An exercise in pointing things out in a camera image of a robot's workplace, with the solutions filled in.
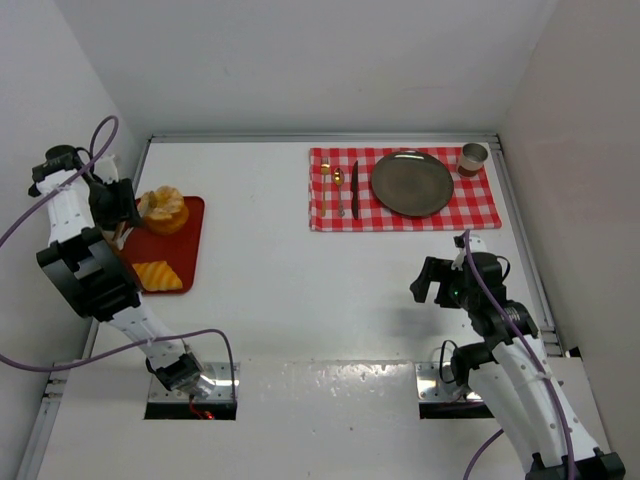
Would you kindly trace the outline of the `metal tongs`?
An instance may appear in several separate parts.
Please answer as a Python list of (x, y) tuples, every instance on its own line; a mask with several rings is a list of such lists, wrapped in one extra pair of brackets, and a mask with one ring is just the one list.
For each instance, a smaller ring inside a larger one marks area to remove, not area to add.
[(144, 193), (142, 195), (141, 198), (139, 198), (137, 200), (137, 202), (138, 202), (138, 205), (139, 205), (139, 210), (141, 212), (141, 215), (143, 216), (144, 224), (143, 225), (131, 225), (131, 226), (134, 227), (134, 231), (136, 229), (144, 229), (146, 227), (145, 217), (150, 213), (152, 208), (155, 206), (155, 203), (156, 203), (155, 194), (152, 193), (152, 192), (146, 192), (146, 193)]

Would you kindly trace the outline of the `round orange bread bun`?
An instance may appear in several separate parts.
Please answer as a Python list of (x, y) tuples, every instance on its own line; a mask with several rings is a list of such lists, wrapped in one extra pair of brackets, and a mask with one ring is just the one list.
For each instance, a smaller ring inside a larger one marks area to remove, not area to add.
[(156, 203), (145, 217), (146, 228), (157, 235), (171, 235), (179, 231), (190, 215), (181, 192), (166, 185), (148, 192), (155, 194)]

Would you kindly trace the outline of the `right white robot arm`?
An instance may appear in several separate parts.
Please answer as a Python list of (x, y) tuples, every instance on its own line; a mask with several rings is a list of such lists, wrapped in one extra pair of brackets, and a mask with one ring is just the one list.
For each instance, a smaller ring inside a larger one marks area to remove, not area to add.
[(455, 347), (453, 380), (478, 394), (514, 447), (528, 479), (621, 479), (620, 456), (606, 453), (579, 420), (549, 365), (526, 307), (507, 296), (498, 256), (426, 258), (410, 291), (425, 302), (462, 309), (481, 342)]

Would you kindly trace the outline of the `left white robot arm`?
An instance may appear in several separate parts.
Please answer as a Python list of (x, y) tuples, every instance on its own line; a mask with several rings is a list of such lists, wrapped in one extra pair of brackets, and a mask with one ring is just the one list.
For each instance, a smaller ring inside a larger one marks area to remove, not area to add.
[(208, 397), (212, 379), (187, 343), (144, 304), (133, 268), (104, 235), (123, 221), (141, 223), (130, 180), (95, 175), (70, 145), (50, 148), (32, 179), (29, 194), (45, 198), (50, 222), (48, 245), (36, 259), (74, 312), (135, 343), (166, 390)]

